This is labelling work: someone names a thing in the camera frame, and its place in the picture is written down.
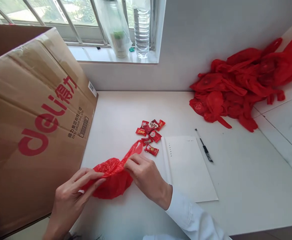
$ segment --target cardboard box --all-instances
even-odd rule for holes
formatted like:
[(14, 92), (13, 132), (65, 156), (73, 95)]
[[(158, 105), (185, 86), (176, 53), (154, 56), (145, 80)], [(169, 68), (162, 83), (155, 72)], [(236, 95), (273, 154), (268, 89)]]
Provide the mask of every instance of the cardboard box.
[(97, 98), (55, 28), (0, 25), (0, 237), (51, 213)]

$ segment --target finger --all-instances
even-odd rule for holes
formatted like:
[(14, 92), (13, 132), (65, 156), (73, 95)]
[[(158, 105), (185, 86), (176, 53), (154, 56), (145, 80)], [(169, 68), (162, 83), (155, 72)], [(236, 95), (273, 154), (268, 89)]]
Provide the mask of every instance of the finger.
[(90, 180), (101, 178), (103, 175), (104, 173), (95, 172), (94, 170), (88, 171), (85, 175), (73, 183), (72, 190), (74, 192), (78, 192)]
[(129, 157), (129, 159), (133, 160), (135, 163), (138, 163), (139, 165), (145, 162), (145, 160), (139, 154), (133, 154)]
[(79, 169), (71, 178), (70, 180), (72, 182), (77, 181), (78, 179), (80, 179), (83, 175), (85, 175), (87, 172), (91, 171), (92, 169), (90, 168), (81, 168)]
[(125, 170), (129, 173), (129, 175), (132, 177), (133, 181), (136, 183), (137, 178), (136, 178), (135, 174), (131, 170), (129, 170), (128, 168), (125, 168)]
[(88, 188), (87, 191), (85, 191), (85, 193), (81, 197), (83, 203), (87, 202), (89, 197), (94, 193), (94, 191), (105, 181), (106, 179), (102, 178), (97, 180), (93, 185), (91, 185), (90, 188)]
[(123, 167), (129, 169), (135, 175), (140, 166), (129, 158)]

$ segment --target metal window bar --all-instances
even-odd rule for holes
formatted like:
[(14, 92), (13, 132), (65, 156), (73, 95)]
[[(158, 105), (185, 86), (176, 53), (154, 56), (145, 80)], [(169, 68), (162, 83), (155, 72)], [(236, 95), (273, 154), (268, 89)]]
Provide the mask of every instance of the metal window bar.
[(127, 22), (128, 28), (129, 28), (126, 0), (122, 0), (122, 9), (123, 9), (123, 13), (125, 15), (126, 22)]
[(99, 30), (100, 30), (100, 33), (101, 33), (101, 36), (102, 36), (102, 39), (103, 39), (103, 43), (104, 43), (104, 45), (108, 45), (108, 40), (107, 40), (106, 34), (103, 31), (102, 25), (101, 25), (100, 20), (99, 20), (96, 4), (95, 4), (94, 0), (90, 0), (90, 3), (91, 3), (91, 6), (92, 6), (93, 13), (95, 14), (96, 21), (98, 23), (98, 27), (99, 27)]
[(14, 24), (14, 22), (0, 9), (0, 15), (10, 24)]
[(156, 50), (156, 32), (158, 22), (159, 0), (151, 1), (151, 22), (150, 22), (150, 50)]
[(40, 23), (41, 26), (45, 26), (45, 23), (42, 21), (42, 19), (39, 17), (38, 13), (36, 10), (31, 6), (31, 4), (28, 2), (28, 0), (23, 0), (25, 5), (29, 8), (30, 12), (35, 16), (37, 21)]
[(63, 14), (65, 15), (65, 18), (67, 19), (67, 21), (68, 21), (68, 23), (69, 23), (69, 25), (70, 25), (70, 28), (72, 29), (73, 33), (75, 34), (75, 36), (76, 36), (78, 42), (79, 42), (80, 44), (82, 44), (81, 37), (79, 36), (79, 34), (78, 34), (77, 30), (76, 30), (75, 25), (72, 23), (72, 21), (71, 21), (69, 15), (68, 15), (68, 13), (67, 13), (67, 11), (66, 11), (64, 5), (62, 4), (61, 0), (57, 0), (57, 2), (58, 2), (58, 4), (59, 4), (59, 7), (60, 7), (60, 9), (62, 10)]

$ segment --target red printed logo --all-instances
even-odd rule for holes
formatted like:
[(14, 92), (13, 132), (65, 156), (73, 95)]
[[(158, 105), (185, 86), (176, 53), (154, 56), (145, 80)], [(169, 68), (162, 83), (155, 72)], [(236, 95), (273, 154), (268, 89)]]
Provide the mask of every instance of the red printed logo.
[[(74, 90), (72, 85), (69, 83), (72, 82), (73, 86), (77, 88), (77, 84), (67, 76), (63, 80), (63, 85), (59, 84), (56, 88), (55, 93), (56, 96), (61, 100), (69, 104), (69, 100), (72, 99), (72, 94), (74, 94)], [(46, 110), (48, 113), (40, 114), (35, 119), (36, 128), (42, 133), (52, 133), (54, 132), (59, 125), (59, 122), (56, 116), (62, 116), (65, 114), (67, 107), (55, 99), (53, 96), (49, 95), (48, 99), (53, 101), (53, 106), (48, 106), (43, 104), (41, 106), (42, 109)], [(30, 129), (25, 128), (21, 134), (25, 135), (20, 142), (18, 143), (19, 151), (25, 156), (35, 156), (42, 153), (48, 147), (49, 140), (48, 137), (40, 132), (36, 132)], [(36, 149), (32, 149), (29, 147), (29, 144), (32, 141), (38, 142), (40, 140), (41, 145)]]

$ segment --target hand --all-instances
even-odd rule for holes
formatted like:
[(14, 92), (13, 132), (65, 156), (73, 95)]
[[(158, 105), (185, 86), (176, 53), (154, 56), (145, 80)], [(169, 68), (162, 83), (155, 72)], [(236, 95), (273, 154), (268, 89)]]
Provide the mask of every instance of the hand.
[(146, 197), (164, 210), (169, 208), (173, 187), (164, 181), (153, 160), (133, 154), (124, 167)]
[(100, 178), (104, 173), (82, 168), (72, 178), (56, 189), (55, 202), (47, 226), (44, 240), (63, 239), (80, 216), (86, 202), (93, 192), (106, 179), (99, 179), (87, 191), (78, 192), (89, 180)]

